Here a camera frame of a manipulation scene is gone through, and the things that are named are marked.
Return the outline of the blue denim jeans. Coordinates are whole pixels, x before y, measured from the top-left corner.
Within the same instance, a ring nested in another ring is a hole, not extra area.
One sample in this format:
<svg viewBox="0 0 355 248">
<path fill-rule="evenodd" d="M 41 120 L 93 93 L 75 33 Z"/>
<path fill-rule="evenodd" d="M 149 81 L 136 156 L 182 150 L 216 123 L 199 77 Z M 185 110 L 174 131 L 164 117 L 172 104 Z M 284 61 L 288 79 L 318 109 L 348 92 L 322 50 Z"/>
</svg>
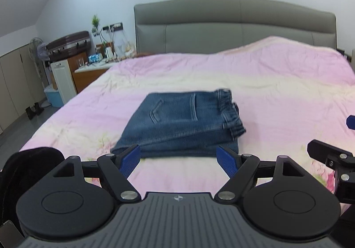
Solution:
<svg viewBox="0 0 355 248">
<path fill-rule="evenodd" d="M 220 145 L 238 151 L 238 138 L 245 132 L 228 89 L 151 93 L 111 152 L 138 145 L 143 158 L 214 157 Z"/>
</svg>

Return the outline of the pink floral bed duvet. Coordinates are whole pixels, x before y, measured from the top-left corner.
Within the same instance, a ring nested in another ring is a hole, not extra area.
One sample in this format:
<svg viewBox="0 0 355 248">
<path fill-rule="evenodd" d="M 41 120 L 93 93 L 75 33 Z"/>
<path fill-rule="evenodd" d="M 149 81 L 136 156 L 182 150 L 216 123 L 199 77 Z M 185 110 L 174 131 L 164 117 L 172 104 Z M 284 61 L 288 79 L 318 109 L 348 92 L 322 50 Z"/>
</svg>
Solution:
<svg viewBox="0 0 355 248">
<path fill-rule="evenodd" d="M 269 37 L 213 55 L 127 59 L 54 113 L 24 149 L 95 160 L 132 145 L 141 194 L 209 192 L 227 181 L 216 150 L 274 161 L 287 155 L 327 189 L 335 173 L 310 158 L 320 140 L 354 151 L 354 72 L 336 50 Z"/>
</svg>

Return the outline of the light blue plastic bin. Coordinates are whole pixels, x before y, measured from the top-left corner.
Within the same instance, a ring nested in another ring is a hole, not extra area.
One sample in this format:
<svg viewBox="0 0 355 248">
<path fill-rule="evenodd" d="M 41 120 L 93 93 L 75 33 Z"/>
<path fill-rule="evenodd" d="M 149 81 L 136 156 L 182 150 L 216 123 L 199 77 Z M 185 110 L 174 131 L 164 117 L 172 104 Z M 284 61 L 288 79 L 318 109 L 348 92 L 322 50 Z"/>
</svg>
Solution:
<svg viewBox="0 0 355 248">
<path fill-rule="evenodd" d="M 62 101 L 59 90 L 53 89 L 52 85 L 45 87 L 44 93 L 48 102 L 52 105 L 52 107 L 60 108 L 63 107 L 64 103 Z"/>
</svg>

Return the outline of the black shoes pair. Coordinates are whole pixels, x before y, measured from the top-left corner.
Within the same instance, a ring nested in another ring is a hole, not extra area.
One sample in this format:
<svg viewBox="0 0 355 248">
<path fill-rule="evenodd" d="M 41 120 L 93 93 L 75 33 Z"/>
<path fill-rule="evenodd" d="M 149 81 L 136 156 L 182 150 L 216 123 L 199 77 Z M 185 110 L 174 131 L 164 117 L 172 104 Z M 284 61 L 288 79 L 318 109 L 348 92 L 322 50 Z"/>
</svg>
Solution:
<svg viewBox="0 0 355 248">
<path fill-rule="evenodd" d="M 25 111 L 28 119 L 32 120 L 35 116 L 39 116 L 44 111 L 44 109 L 38 102 L 36 102 L 34 103 L 33 107 L 27 107 Z"/>
</svg>

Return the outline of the wooden bedside table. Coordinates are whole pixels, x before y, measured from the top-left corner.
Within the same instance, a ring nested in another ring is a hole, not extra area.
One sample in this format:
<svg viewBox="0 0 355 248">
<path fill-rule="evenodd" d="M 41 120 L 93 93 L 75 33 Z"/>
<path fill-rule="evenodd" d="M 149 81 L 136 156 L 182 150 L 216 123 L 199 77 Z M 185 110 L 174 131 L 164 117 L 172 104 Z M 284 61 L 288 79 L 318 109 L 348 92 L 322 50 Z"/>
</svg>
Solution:
<svg viewBox="0 0 355 248">
<path fill-rule="evenodd" d="M 77 93 L 83 91 L 87 86 L 97 80 L 102 74 L 116 64 L 116 62 L 100 61 L 94 64 L 84 65 L 79 68 L 77 63 L 79 58 L 83 58 L 84 60 L 88 59 L 85 52 L 67 59 Z"/>
</svg>

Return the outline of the white cabinet door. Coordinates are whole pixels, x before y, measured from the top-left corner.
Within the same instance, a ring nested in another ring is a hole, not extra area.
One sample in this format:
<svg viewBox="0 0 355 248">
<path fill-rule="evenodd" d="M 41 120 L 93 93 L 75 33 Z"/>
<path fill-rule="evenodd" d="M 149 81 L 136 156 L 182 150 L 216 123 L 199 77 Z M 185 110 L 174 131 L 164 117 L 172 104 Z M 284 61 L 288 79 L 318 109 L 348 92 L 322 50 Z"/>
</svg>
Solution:
<svg viewBox="0 0 355 248">
<path fill-rule="evenodd" d="M 67 104 L 77 95 L 69 63 L 67 60 L 53 62 L 51 68 L 63 104 Z"/>
</svg>

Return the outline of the clear drinking glass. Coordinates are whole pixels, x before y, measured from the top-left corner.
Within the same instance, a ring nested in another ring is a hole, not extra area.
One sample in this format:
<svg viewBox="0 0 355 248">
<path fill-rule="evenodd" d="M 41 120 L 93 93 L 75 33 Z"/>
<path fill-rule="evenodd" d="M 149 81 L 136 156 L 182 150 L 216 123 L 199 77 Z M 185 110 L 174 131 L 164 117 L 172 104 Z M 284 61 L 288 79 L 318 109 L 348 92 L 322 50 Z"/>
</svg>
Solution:
<svg viewBox="0 0 355 248">
<path fill-rule="evenodd" d="M 83 58 L 79 58 L 79 59 L 77 60 L 77 63 L 78 63 L 78 67 L 79 67 L 79 68 L 83 67 L 83 66 L 84 66 L 84 59 L 83 59 Z"/>
</svg>

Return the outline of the beige wardrobe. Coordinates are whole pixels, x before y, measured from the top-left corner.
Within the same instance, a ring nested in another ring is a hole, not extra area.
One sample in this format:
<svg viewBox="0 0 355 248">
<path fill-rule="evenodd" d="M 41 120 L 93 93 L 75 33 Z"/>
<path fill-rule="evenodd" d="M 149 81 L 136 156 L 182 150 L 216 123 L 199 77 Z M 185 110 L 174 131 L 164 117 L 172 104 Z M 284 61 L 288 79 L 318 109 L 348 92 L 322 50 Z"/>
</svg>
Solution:
<svg viewBox="0 0 355 248">
<path fill-rule="evenodd" d="M 46 96 L 29 48 L 24 45 L 1 56 L 1 131 L 8 128 L 27 107 Z"/>
</svg>

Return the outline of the dark brown suitcase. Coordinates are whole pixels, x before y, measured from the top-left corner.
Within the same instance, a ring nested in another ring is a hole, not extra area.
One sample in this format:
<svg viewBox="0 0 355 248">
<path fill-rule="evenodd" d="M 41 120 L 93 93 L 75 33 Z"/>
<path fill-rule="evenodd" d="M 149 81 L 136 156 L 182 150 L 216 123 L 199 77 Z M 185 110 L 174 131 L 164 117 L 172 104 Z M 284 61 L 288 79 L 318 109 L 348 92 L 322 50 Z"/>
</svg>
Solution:
<svg viewBox="0 0 355 248">
<path fill-rule="evenodd" d="M 50 42 L 46 46 L 52 62 L 62 61 L 91 49 L 91 38 L 88 31 L 72 33 Z"/>
</svg>

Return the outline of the standing electric fan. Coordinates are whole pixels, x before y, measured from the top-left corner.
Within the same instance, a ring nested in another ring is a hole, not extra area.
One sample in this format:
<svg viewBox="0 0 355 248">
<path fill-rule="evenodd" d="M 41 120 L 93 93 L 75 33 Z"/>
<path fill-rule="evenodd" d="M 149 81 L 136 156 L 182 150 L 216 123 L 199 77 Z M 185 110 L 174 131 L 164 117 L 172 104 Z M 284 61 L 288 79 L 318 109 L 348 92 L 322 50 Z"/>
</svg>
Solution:
<svg viewBox="0 0 355 248">
<path fill-rule="evenodd" d="M 47 53 L 47 44 L 39 37 L 35 37 L 28 44 L 28 52 L 31 60 L 34 62 L 43 89 L 45 89 L 51 85 L 49 76 L 50 58 Z"/>
</svg>

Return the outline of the grey upholstered headboard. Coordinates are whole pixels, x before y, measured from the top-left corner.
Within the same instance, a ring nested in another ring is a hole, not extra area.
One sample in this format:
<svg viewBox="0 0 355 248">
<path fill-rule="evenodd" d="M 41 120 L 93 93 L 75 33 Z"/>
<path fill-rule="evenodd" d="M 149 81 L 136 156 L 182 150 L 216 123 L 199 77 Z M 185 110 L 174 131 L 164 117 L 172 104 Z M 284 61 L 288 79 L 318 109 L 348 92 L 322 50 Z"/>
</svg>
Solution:
<svg viewBox="0 0 355 248">
<path fill-rule="evenodd" d="M 139 53 L 211 54 L 267 37 L 337 48 L 336 16 L 275 0 L 166 0 L 134 6 Z"/>
</svg>

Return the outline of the green potted plant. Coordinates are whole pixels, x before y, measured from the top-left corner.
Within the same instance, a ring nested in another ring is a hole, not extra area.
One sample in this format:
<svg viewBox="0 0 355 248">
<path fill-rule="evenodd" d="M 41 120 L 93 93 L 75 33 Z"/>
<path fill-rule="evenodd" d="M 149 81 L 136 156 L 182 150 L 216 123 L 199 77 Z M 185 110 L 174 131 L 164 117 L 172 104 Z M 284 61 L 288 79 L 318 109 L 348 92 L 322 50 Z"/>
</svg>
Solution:
<svg viewBox="0 0 355 248">
<path fill-rule="evenodd" d="M 99 24 L 100 24 L 100 19 L 97 16 L 97 14 L 95 14 L 92 17 L 91 24 L 92 24 L 91 33 L 93 34 L 94 37 L 96 37 L 98 35 L 98 33 L 99 33 Z"/>
</svg>

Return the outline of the wall power socket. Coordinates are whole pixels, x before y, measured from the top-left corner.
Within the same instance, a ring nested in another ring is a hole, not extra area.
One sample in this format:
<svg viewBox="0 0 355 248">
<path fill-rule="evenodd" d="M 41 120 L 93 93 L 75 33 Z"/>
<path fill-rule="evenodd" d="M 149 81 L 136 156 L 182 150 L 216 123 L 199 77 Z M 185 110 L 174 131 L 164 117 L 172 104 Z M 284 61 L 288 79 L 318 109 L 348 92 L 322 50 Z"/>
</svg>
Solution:
<svg viewBox="0 0 355 248">
<path fill-rule="evenodd" d="M 102 28 L 103 31 L 110 31 L 110 32 L 116 32 L 116 31 L 122 31 L 123 30 L 123 23 L 115 23 L 115 24 L 110 24 L 107 26 L 104 26 Z"/>
</svg>

